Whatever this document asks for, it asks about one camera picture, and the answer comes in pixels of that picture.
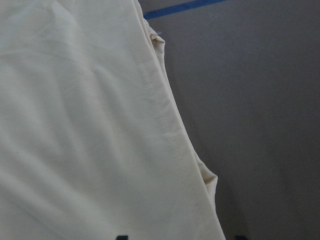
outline white cloth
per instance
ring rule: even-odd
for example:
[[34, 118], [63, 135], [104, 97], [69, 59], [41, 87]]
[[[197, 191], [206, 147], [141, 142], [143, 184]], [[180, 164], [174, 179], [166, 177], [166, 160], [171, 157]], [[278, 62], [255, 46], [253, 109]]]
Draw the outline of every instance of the white cloth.
[[0, 1], [0, 239], [223, 240], [137, 0]]

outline blue stripe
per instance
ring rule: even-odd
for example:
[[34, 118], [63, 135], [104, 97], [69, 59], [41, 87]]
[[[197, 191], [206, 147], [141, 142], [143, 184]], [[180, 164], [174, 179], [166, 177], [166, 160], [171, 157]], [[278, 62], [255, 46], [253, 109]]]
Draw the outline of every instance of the blue stripe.
[[205, 5], [216, 4], [219, 2], [223, 2], [223, 1], [225, 1], [225, 0], [194, 0], [194, 1], [189, 1], [186, 3], [174, 5], [174, 6], [161, 8], [161, 9], [154, 10], [154, 11], [149, 11], [149, 12], [146, 12], [143, 15], [143, 17], [146, 20], [155, 19], [155, 18], [159, 18], [159, 17], [165, 16], [165, 15], [175, 14], [175, 13], [186, 11], [189, 9], [195, 9], [195, 8], [199, 8], [199, 7], [202, 7]]

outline gray floor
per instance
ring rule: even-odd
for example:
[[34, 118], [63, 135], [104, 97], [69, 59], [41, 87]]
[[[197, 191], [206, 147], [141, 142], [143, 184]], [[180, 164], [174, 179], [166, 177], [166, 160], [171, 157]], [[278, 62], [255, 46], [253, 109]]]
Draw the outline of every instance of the gray floor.
[[[139, 0], [144, 13], [188, 2]], [[181, 117], [219, 177], [228, 240], [320, 237], [320, 1], [227, 0], [155, 19]]]

